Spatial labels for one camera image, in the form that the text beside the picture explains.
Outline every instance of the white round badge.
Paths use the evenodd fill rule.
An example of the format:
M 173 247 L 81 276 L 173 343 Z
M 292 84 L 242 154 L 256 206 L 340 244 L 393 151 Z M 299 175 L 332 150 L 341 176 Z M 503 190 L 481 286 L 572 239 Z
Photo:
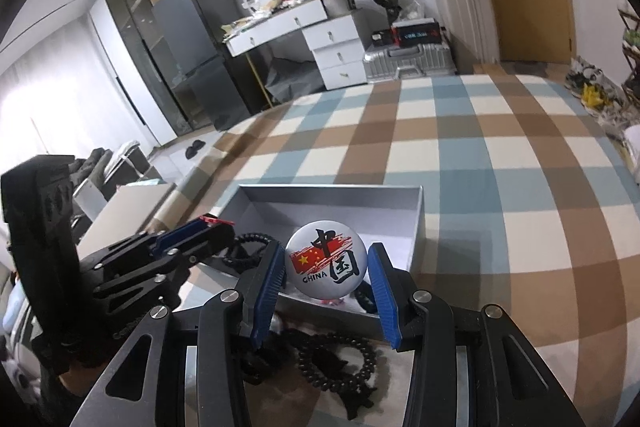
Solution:
M 339 299 L 356 289 L 367 271 L 360 236 L 336 221 L 316 221 L 289 239 L 287 277 L 314 299 Z

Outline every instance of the suitcase handle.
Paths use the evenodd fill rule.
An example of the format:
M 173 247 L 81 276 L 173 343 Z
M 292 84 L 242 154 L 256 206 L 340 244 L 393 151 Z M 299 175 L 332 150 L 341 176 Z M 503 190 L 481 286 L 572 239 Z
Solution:
M 422 70 L 418 66 L 398 66 L 394 80 L 402 80 L 403 73 L 416 73 L 418 76 L 424 76 Z
M 419 56 L 421 54 L 420 46 L 412 46 L 411 48 L 400 48 L 398 50 L 387 50 L 388 57 L 408 57 L 410 55 Z

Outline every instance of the bed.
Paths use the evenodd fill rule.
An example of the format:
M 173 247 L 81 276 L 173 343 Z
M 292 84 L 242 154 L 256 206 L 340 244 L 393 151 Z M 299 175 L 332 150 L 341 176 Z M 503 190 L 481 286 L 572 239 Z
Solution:
M 215 213 L 252 183 L 422 185 L 418 286 L 451 305 L 504 307 L 589 426 L 613 425 L 638 393 L 640 190 L 563 86 L 476 74 L 300 98 L 225 133 L 151 228 Z M 202 274 L 191 283 L 194 295 L 206 286 Z M 396 380 L 410 371 L 410 359 L 380 349 Z M 386 408 L 360 421 L 400 425 L 404 402 L 390 399 L 402 393 L 388 389 Z M 322 415 L 342 425 L 328 398 L 305 399 L 315 412 L 307 423 L 290 415 L 291 426 Z M 276 410 L 256 404 L 252 414 Z

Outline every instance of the curtain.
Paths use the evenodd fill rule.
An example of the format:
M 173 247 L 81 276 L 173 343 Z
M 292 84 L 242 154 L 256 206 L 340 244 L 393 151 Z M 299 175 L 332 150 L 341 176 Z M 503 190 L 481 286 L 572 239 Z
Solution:
M 36 154 L 87 158 L 138 140 L 142 124 L 103 62 L 88 16 L 60 28 L 0 76 L 0 173 Z M 0 222 L 0 242 L 6 224 Z

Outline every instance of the dark gray refrigerator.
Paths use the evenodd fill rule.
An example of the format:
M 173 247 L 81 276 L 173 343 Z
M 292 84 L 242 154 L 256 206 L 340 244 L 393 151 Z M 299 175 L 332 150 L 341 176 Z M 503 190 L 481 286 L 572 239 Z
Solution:
M 220 26 L 244 16 L 236 0 L 159 0 L 153 12 L 183 73 L 172 89 L 193 91 L 217 129 L 268 107 L 247 57 L 231 57 L 222 43 Z M 251 58 L 265 78 L 262 56 Z

